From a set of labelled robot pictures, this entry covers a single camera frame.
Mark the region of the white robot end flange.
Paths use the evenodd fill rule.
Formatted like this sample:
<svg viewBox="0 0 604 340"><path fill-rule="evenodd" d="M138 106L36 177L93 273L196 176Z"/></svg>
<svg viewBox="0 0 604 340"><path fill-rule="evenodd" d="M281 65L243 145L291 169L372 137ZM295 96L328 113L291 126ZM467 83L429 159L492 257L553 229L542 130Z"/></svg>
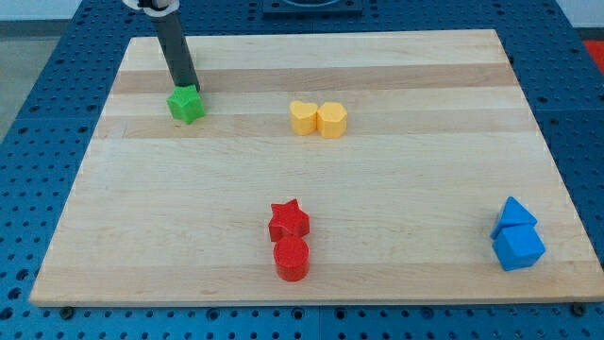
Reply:
<svg viewBox="0 0 604 340"><path fill-rule="evenodd" d="M122 0L134 10L142 10L150 17L164 17L179 9L179 0Z"/></svg>

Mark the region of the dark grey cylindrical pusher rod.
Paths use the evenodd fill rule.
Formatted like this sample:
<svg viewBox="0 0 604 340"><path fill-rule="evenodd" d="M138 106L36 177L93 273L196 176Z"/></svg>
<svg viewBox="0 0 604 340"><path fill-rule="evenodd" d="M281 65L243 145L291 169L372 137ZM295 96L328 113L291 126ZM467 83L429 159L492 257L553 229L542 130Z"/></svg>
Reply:
<svg viewBox="0 0 604 340"><path fill-rule="evenodd" d="M174 84L177 87L193 85L199 91L199 80L178 12L173 11L151 21Z"/></svg>

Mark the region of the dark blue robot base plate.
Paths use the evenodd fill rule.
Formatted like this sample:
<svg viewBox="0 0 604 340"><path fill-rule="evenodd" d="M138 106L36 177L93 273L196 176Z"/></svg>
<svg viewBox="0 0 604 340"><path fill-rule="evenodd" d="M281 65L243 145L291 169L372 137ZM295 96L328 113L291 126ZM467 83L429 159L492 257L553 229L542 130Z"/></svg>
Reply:
<svg viewBox="0 0 604 340"><path fill-rule="evenodd" d="M262 14L280 15L328 15L360 14L362 0L261 0Z"/></svg>

